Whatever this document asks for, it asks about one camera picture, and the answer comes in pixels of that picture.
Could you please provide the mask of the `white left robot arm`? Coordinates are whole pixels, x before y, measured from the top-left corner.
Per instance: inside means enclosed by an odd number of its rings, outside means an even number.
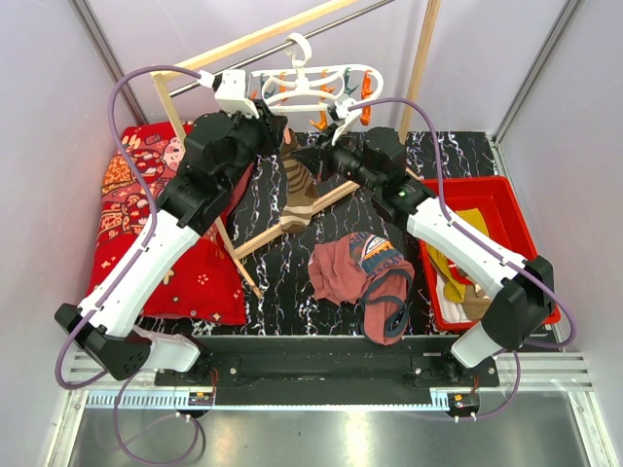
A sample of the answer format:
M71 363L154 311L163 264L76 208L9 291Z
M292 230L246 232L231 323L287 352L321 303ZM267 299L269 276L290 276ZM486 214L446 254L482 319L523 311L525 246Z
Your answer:
M174 370L191 385L208 378L210 362L195 341L140 332L135 322L168 270L226 210L246 169L279 148L286 117L260 100L252 104L250 116L219 111L195 119L176 175L152 203L138 238L102 284L55 312L66 344L76 344L113 379L149 365Z

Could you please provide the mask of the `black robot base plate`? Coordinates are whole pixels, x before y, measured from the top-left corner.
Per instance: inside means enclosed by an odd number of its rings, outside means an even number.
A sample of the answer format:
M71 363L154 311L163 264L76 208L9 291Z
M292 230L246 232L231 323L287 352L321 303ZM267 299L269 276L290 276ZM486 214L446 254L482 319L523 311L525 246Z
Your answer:
M497 388L493 358L465 369L452 337L406 337L381 346L362 337L201 338L193 370L156 373L158 386L216 385L219 409L442 410L449 392Z

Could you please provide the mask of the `white plastic clip hanger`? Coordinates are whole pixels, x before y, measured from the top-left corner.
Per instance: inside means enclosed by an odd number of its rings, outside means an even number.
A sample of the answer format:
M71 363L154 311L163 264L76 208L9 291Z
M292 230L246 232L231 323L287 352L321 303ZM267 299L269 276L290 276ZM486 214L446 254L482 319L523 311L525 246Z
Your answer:
M352 107L360 109L361 104L381 96L385 80L376 68L358 63L311 66L310 42L299 33L288 35L286 40L293 41L284 50L290 59L288 68L263 69L250 74L250 83L255 86L250 97L263 100L273 113L328 113L327 107L343 95L354 98L357 104ZM372 71L374 93L362 101L361 85L366 70Z

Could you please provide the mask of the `brown striped sock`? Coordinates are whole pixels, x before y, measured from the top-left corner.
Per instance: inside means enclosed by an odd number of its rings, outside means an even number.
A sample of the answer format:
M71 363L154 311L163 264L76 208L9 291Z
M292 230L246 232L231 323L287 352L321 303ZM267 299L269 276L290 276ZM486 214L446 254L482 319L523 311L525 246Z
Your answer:
M279 219L281 229L287 234L302 232L311 222L318 187L308 171L293 157L299 148L295 133L287 129L280 147L280 158L287 178L287 198Z

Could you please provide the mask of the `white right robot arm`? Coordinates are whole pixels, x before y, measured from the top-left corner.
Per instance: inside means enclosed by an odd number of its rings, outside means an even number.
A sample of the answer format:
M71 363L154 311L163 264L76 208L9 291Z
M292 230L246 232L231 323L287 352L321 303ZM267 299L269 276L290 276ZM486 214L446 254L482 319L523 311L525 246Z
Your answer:
M406 171L405 147L395 130L375 127L362 137L338 137L329 127L317 140L293 151L317 180L334 174L372 194L377 213L404 233L424 241L481 286L492 303L442 361L453 385L475 377L477 365L502 349L516 350L554 309L554 270L541 256L528 260L469 225Z

